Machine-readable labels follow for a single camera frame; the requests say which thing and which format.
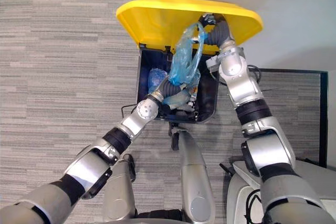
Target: trash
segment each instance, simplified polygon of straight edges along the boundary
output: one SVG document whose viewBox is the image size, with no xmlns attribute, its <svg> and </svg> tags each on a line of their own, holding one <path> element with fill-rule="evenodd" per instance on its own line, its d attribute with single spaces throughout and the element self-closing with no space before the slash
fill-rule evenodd
<svg viewBox="0 0 336 224">
<path fill-rule="evenodd" d="M 184 104 L 186 104 L 190 99 L 190 94 L 188 89 L 184 89 L 181 92 L 172 95 L 171 97 L 167 97 L 163 100 L 163 104 L 169 105 L 171 110 L 176 109 Z"/>
<path fill-rule="evenodd" d="M 162 69 L 152 68 L 148 75 L 148 94 L 152 93 L 167 75 L 168 73 Z"/>
<path fill-rule="evenodd" d="M 181 106 L 177 107 L 176 109 L 178 109 L 178 110 L 184 110 L 186 112 L 194 112 L 195 111 L 195 109 L 192 106 L 188 105 L 188 104 L 181 105 Z"/>
<path fill-rule="evenodd" d="M 195 43 L 193 35 L 196 27 L 198 28 L 198 50 L 193 58 L 193 43 Z M 191 97 L 196 100 L 198 83 L 201 78 L 201 73 L 197 67 L 202 56 L 206 36 L 207 33 L 204 31 L 201 23 L 194 23 L 184 30 L 180 41 L 176 45 L 176 53 L 173 56 L 169 81 L 174 85 L 185 83 L 187 86 L 180 93 L 164 99 L 163 103 L 169 105 L 171 109 L 185 105 Z"/>
<path fill-rule="evenodd" d="M 192 38 L 196 27 L 198 28 L 198 49 L 193 58 L 193 43 L 195 43 L 195 41 Z M 176 44 L 176 53 L 173 57 L 171 71 L 169 73 L 169 81 L 172 84 L 197 83 L 198 85 L 201 74 L 197 67 L 202 56 L 204 39 L 206 37 L 207 33 L 200 22 L 194 23 L 184 30 L 180 41 Z"/>
</svg>

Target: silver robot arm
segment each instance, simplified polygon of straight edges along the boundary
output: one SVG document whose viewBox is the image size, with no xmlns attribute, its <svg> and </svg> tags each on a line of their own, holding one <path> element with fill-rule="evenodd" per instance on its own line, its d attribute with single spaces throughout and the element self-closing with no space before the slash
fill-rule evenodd
<svg viewBox="0 0 336 224">
<path fill-rule="evenodd" d="M 102 139 L 84 148 L 63 177 L 42 185 L 12 206 L 0 210 L 1 224 L 62 224 L 80 198 L 94 197 L 112 174 L 120 155 L 158 114 L 163 99 L 181 88 L 165 79 L 137 109 Z"/>
<path fill-rule="evenodd" d="M 335 223 L 311 186 L 293 168 L 295 155 L 277 119 L 272 116 L 256 80 L 249 76 L 243 49 L 237 47 L 222 19 L 206 44 L 220 53 L 207 60 L 210 72 L 225 80 L 234 109 L 248 140 L 242 144 L 247 168 L 261 177 L 263 223 Z"/>
</svg>

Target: yellow bin lid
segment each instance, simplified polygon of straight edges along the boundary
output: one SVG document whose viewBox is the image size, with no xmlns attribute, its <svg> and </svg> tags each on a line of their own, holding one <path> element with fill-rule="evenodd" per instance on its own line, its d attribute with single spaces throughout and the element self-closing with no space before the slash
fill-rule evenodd
<svg viewBox="0 0 336 224">
<path fill-rule="evenodd" d="M 154 49 L 170 46 L 174 52 L 185 28 L 204 13 L 223 14 L 238 45 L 263 28 L 257 13 L 235 4 L 208 0 L 134 0 L 120 6 L 116 16 L 137 45 Z M 205 45 L 203 51 L 214 53 L 218 47 Z"/>
</svg>

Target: gray carpet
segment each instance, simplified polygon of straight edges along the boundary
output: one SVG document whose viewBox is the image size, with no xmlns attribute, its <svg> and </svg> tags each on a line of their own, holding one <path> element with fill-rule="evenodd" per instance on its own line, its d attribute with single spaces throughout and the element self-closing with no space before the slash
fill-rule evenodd
<svg viewBox="0 0 336 224">
<path fill-rule="evenodd" d="M 139 53 L 115 18 L 128 1 L 0 0 L 1 207 L 57 180 L 135 101 Z M 265 97 L 297 156 L 318 160 L 319 75 L 267 72 L 261 87 L 272 89 Z M 207 164 L 216 223 L 225 223 L 228 180 L 218 164 L 239 156 L 244 140 L 226 88 L 214 118 L 185 126 Z M 167 131 L 168 123 L 152 122 L 129 149 L 139 212 L 181 208 L 179 154 Z M 103 192 L 79 202 L 66 223 L 100 221 Z"/>
</svg>

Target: wire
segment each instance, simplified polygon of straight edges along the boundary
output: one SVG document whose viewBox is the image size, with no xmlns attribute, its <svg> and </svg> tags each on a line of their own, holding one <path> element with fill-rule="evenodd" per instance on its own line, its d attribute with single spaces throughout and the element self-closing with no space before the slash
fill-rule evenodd
<svg viewBox="0 0 336 224">
<path fill-rule="evenodd" d="M 244 215 L 244 217 L 246 218 L 246 223 L 247 224 L 262 224 L 262 222 L 260 223 L 255 223 L 252 221 L 251 219 L 251 210 L 252 210 L 252 205 L 253 202 L 257 199 L 260 203 L 261 203 L 261 199 L 260 197 L 256 194 L 257 192 L 259 192 L 260 189 L 256 189 L 254 191 L 252 191 L 246 199 L 246 205 L 245 205 L 245 209 L 246 209 L 246 214 Z"/>
<path fill-rule="evenodd" d="M 254 68 L 255 70 L 258 71 L 259 75 L 257 75 L 257 72 L 253 71 L 253 73 L 255 74 L 256 78 L 257 78 L 257 83 L 260 82 L 261 80 L 261 69 L 258 68 L 257 66 L 255 65 L 247 65 L 248 68 Z"/>
<path fill-rule="evenodd" d="M 218 83 L 220 83 L 220 84 L 222 84 L 222 85 L 224 85 L 224 86 L 227 86 L 225 82 L 222 82 L 222 81 L 218 80 L 218 79 L 212 74 L 212 72 L 211 72 L 210 70 L 209 70 L 209 72 L 210 72 L 211 77 L 212 77 L 215 81 L 217 81 Z"/>
<path fill-rule="evenodd" d="M 122 118 L 124 118 L 124 108 L 127 108 L 127 107 L 131 107 L 131 106 L 135 106 L 134 109 L 136 108 L 137 104 L 130 104 L 130 105 L 125 105 L 123 107 L 121 107 L 121 116 Z"/>
</svg>

